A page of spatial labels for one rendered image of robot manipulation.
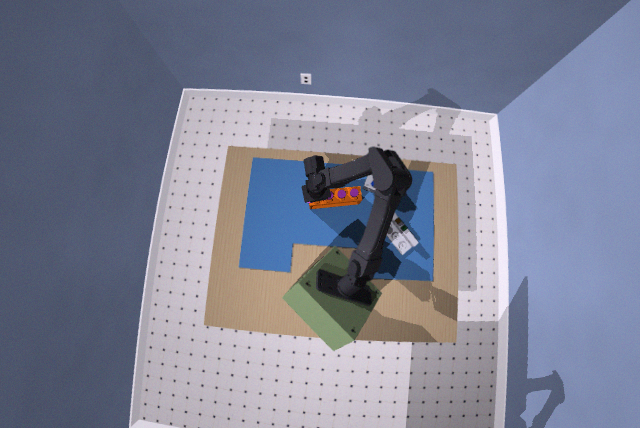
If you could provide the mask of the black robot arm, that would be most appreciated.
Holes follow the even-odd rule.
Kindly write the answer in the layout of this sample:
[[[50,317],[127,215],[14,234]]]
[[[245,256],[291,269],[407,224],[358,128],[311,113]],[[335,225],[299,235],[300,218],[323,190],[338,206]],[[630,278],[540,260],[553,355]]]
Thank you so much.
[[[376,190],[372,210],[363,237],[352,251],[348,273],[339,276],[319,269],[316,277],[318,291],[366,306],[372,304],[371,288],[366,282],[379,270],[393,215],[412,184],[411,173],[395,151],[378,147],[370,147],[368,151],[363,157],[326,169],[323,156],[304,159],[307,193],[312,195],[322,194],[325,188],[340,188],[351,181],[373,176]]]

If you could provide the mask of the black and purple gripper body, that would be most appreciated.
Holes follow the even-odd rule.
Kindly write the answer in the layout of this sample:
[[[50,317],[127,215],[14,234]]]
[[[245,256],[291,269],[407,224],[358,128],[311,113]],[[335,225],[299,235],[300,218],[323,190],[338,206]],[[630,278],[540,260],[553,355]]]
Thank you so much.
[[[305,203],[306,202],[312,203],[312,202],[327,200],[329,197],[331,197],[330,188],[325,188],[323,193],[320,195],[312,195],[309,191],[308,191],[309,193],[307,193],[306,185],[303,185],[302,192],[303,192]]]

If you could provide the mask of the blue flat mat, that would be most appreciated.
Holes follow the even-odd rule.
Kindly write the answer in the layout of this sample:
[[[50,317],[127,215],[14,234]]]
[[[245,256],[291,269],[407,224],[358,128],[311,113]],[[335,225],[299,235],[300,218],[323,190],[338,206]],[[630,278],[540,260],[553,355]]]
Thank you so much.
[[[412,184],[395,214],[419,243],[401,255],[386,236],[376,279],[433,281],[433,172],[409,172]],[[366,178],[340,187],[360,186],[360,204],[310,209],[304,161],[253,158],[239,267],[290,272],[293,243],[357,248],[374,202]]]

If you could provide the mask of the white control panel with green and blue buttons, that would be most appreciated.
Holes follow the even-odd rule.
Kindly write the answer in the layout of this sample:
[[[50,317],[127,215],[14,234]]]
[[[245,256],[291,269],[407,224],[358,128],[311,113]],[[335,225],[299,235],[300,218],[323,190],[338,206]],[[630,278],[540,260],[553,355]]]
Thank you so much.
[[[367,190],[367,191],[370,191],[370,192],[372,192],[372,193],[375,193],[375,190],[376,190],[376,189],[375,189],[375,188],[373,188],[373,186],[374,186],[373,176],[372,176],[372,175],[369,175],[369,176],[367,176],[367,178],[366,178],[366,181],[365,181],[365,183],[364,183],[363,189],[365,189],[365,190]]]

